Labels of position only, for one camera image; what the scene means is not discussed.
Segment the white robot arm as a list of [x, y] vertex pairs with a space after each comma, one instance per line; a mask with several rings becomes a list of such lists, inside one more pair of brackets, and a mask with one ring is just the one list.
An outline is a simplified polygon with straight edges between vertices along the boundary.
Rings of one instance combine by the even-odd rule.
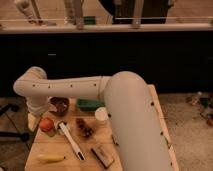
[[102, 101], [124, 171], [173, 171], [154, 100], [138, 74], [121, 71], [112, 76], [50, 80], [42, 68], [31, 67], [13, 89], [36, 117], [47, 111], [49, 97]]

